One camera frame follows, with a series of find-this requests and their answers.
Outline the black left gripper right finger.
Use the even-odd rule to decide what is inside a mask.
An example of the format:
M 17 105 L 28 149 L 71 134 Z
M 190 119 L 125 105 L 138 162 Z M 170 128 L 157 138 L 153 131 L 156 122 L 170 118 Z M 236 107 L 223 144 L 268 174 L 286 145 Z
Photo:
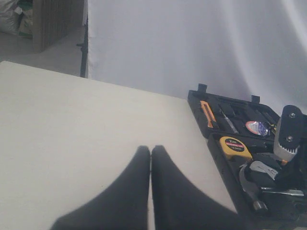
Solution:
M 242 220 L 198 189 L 164 146 L 152 150 L 152 196 L 157 230 L 240 230 Z

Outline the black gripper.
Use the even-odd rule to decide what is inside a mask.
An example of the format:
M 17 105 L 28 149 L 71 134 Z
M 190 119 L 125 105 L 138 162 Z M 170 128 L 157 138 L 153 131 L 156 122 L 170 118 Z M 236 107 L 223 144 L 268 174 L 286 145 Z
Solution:
M 275 177 L 279 188 L 307 189 L 307 144 L 304 143 L 294 158 Z

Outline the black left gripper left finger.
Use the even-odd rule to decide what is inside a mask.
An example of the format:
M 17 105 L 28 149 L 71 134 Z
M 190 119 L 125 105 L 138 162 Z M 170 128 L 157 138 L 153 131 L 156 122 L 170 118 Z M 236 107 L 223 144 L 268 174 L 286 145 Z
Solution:
M 146 230 L 150 151 L 139 146 L 118 178 L 97 197 L 58 218 L 53 230 Z

